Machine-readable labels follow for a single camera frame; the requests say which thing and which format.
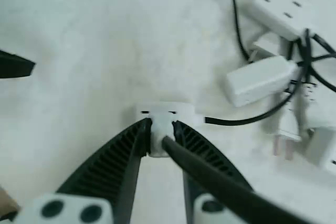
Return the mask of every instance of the white plug adapter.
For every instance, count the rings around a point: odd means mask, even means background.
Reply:
[[[252,44],[251,51],[253,51],[253,53],[251,54],[250,60],[256,61],[258,59],[280,55],[280,44],[281,41],[277,34],[273,32],[263,34]]]
[[[150,118],[153,114],[170,113],[173,121],[181,121],[190,127],[197,127],[204,123],[204,117],[196,114],[195,107],[183,102],[146,102],[135,105],[135,121]]]
[[[226,75],[225,94],[234,106],[247,105],[283,91],[296,69],[297,65],[283,56],[257,61]]]
[[[279,36],[294,41],[314,31],[313,9],[307,0],[254,0],[252,16]]]
[[[336,131],[331,127],[315,130],[306,158],[318,167],[336,174]]]

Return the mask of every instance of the white extension socket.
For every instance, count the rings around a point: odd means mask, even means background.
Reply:
[[[225,78],[225,94],[236,107],[283,91],[297,65],[283,56],[274,56],[230,72]]]
[[[23,207],[14,224],[113,224],[106,199],[77,195],[45,194]]]
[[[193,105],[182,102],[140,103],[135,106],[135,114],[136,121],[145,118],[152,120],[149,151],[151,157],[169,157],[162,148],[162,140],[165,136],[175,139],[172,122],[181,121],[190,127],[197,127],[204,123],[204,117],[196,114]]]
[[[146,102],[135,106],[135,121],[150,118],[155,113],[171,113],[174,121],[181,121],[190,127],[200,126],[204,123],[204,117],[196,114],[195,107],[183,102]]]
[[[252,16],[279,36],[294,41],[314,31],[313,9],[307,0],[254,0]]]
[[[306,150],[306,158],[320,168],[336,174],[336,130],[331,127],[315,129]]]

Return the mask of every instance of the electrical plug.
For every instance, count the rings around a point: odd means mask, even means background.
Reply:
[[[258,61],[281,54],[280,37],[269,31],[259,37],[251,46],[250,61]]]
[[[281,95],[281,99],[284,100],[290,95],[289,91],[285,91]],[[293,159],[293,144],[301,141],[299,134],[299,124],[294,113],[294,103],[288,101],[281,110],[280,120],[278,128],[276,130],[276,136],[274,140],[274,155],[280,154],[281,142],[286,142],[286,159]]]
[[[302,131],[330,126],[316,100],[316,88],[317,85],[314,83],[304,83],[302,85],[300,105],[300,127]]]

